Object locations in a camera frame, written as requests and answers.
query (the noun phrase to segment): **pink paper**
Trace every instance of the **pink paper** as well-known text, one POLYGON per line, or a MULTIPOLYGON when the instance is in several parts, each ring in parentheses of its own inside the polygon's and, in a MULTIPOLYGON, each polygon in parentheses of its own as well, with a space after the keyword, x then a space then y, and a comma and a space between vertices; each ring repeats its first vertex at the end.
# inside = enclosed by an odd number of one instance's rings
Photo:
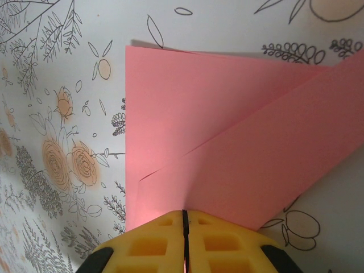
POLYGON ((202 210, 256 230, 364 142, 364 51, 139 182, 134 225, 202 210))
POLYGON ((326 67, 126 47, 127 229, 138 181, 326 67))

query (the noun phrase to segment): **floral wallpaper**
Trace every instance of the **floral wallpaper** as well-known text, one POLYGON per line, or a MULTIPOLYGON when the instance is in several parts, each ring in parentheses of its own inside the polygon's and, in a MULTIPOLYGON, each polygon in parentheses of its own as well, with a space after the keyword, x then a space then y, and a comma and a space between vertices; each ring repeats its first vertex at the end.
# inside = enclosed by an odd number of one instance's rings
MULTIPOLYGON (((363 47, 364 2, 318 2, 0 0, 0 272, 75 272, 126 232, 126 45, 335 65, 363 47)), ((362 272, 363 163, 260 232, 304 272, 362 272)))

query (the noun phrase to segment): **yellow tool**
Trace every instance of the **yellow tool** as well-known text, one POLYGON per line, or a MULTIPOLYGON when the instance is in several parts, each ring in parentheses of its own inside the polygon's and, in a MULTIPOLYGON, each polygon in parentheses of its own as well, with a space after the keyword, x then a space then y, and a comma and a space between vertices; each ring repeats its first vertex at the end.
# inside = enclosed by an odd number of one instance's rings
POLYGON ((198 211, 169 212, 94 250, 76 273, 302 273, 272 239, 198 211))

